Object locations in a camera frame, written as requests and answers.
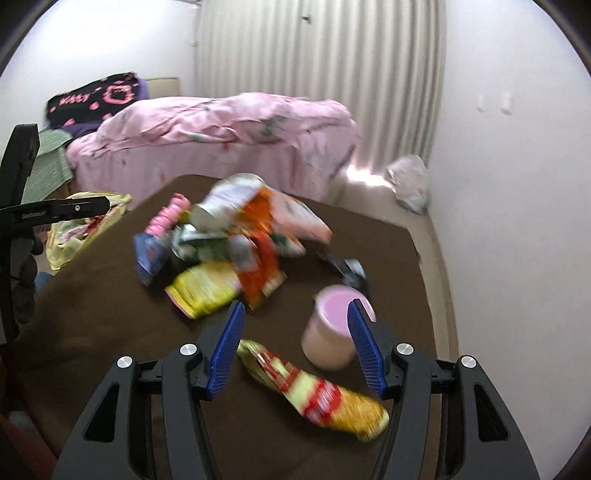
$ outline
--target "paper cup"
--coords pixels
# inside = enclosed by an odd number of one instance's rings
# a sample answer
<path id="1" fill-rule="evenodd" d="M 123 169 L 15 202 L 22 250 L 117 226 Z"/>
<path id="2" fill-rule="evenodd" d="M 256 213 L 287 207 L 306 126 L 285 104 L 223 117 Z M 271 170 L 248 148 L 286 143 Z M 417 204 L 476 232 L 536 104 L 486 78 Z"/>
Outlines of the paper cup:
<path id="1" fill-rule="evenodd" d="M 349 303 L 359 299 L 369 318 L 375 312 L 369 300 L 357 290 L 344 285 L 326 287 L 316 296 L 316 306 L 301 338 L 307 359 L 322 370 L 341 370 L 355 357 L 355 346 L 347 325 Z"/>

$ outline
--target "wall switch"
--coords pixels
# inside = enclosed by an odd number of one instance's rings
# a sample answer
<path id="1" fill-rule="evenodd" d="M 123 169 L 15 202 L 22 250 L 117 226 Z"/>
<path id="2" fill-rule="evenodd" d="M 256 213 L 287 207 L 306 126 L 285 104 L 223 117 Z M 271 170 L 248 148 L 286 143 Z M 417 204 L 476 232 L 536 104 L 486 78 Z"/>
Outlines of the wall switch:
<path id="1" fill-rule="evenodd" d="M 509 90 L 505 90 L 501 95 L 501 112 L 513 115 L 513 94 Z"/>
<path id="2" fill-rule="evenodd" d="M 481 93 L 480 95 L 478 95 L 478 103 L 476 104 L 476 110 L 478 110 L 480 113 L 484 112 L 484 103 L 485 103 L 485 99 L 484 99 L 484 93 Z"/>

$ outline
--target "snack bag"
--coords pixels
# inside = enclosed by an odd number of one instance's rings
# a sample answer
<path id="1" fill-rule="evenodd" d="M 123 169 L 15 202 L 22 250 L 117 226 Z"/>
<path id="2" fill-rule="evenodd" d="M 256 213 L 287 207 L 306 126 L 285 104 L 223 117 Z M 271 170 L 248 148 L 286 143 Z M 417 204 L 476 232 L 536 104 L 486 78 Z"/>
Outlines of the snack bag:
<path id="1" fill-rule="evenodd" d="M 231 262 L 209 262 L 189 268 L 166 287 L 173 303 L 196 319 L 230 303 L 240 292 L 240 281 Z"/>
<path id="2" fill-rule="evenodd" d="M 272 190 L 271 227 L 274 233 L 295 235 L 297 238 L 317 240 L 329 244 L 332 232 L 304 203 L 295 198 Z"/>
<path id="3" fill-rule="evenodd" d="M 239 173 L 217 182 L 202 202 L 193 206 L 189 222 L 199 232 L 230 228 L 239 212 L 254 199 L 265 182 L 251 173 Z"/>
<path id="4" fill-rule="evenodd" d="M 275 253 L 279 257 L 303 257 L 306 249 L 301 242 L 292 235 L 272 233 L 269 235 L 275 245 Z"/>
<path id="5" fill-rule="evenodd" d="M 134 235 L 136 270 L 144 285 L 150 285 L 170 256 L 171 234 L 162 237 L 147 233 Z"/>
<path id="6" fill-rule="evenodd" d="M 187 265 L 230 260 L 228 236 L 225 233 L 198 232 L 190 223 L 175 228 L 172 251 Z"/>
<path id="7" fill-rule="evenodd" d="M 239 212 L 238 224 L 249 230 L 271 233 L 271 198 L 273 195 L 271 189 L 261 187 L 256 196 Z"/>
<path id="8" fill-rule="evenodd" d="M 319 427 L 354 433 L 369 442 L 388 425 L 388 412 L 377 401 L 304 372 L 260 343 L 242 340 L 238 356 L 255 380 L 282 394 Z"/>
<path id="9" fill-rule="evenodd" d="M 248 307 L 255 310 L 286 278 L 279 270 L 273 240 L 266 233 L 253 232 L 249 238 L 231 236 L 229 245 L 244 299 Z"/>

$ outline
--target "pink blanket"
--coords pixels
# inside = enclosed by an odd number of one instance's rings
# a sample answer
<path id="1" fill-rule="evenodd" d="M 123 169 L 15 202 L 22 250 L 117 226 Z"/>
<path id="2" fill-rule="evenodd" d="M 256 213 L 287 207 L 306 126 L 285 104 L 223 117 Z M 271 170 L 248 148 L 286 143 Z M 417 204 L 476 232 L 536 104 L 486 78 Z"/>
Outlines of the pink blanket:
<path id="1" fill-rule="evenodd" d="M 320 200 L 358 141 L 338 102 L 243 93 L 142 100 L 72 142 L 67 153 L 81 190 L 129 193 L 134 203 L 180 175 L 240 172 Z"/>

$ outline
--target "metal screw cap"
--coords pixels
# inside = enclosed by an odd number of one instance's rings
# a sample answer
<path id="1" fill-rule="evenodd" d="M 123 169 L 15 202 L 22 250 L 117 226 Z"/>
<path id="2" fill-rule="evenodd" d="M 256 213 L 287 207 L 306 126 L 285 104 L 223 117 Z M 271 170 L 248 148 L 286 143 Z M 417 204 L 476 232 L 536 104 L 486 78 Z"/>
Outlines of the metal screw cap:
<path id="1" fill-rule="evenodd" d="M 414 352 L 414 348 L 409 343 L 399 343 L 396 350 L 400 355 L 411 355 Z"/>
<path id="2" fill-rule="evenodd" d="M 182 355 L 193 355 L 197 351 L 197 345 L 193 345 L 192 343 L 187 343 L 181 347 L 181 354 Z"/>
<path id="3" fill-rule="evenodd" d="M 134 359 L 130 356 L 122 356 L 117 360 L 117 366 L 119 368 L 127 368 L 134 362 Z"/>
<path id="4" fill-rule="evenodd" d="M 474 368 L 476 366 L 476 360 L 471 356 L 462 357 L 462 365 L 466 368 Z"/>

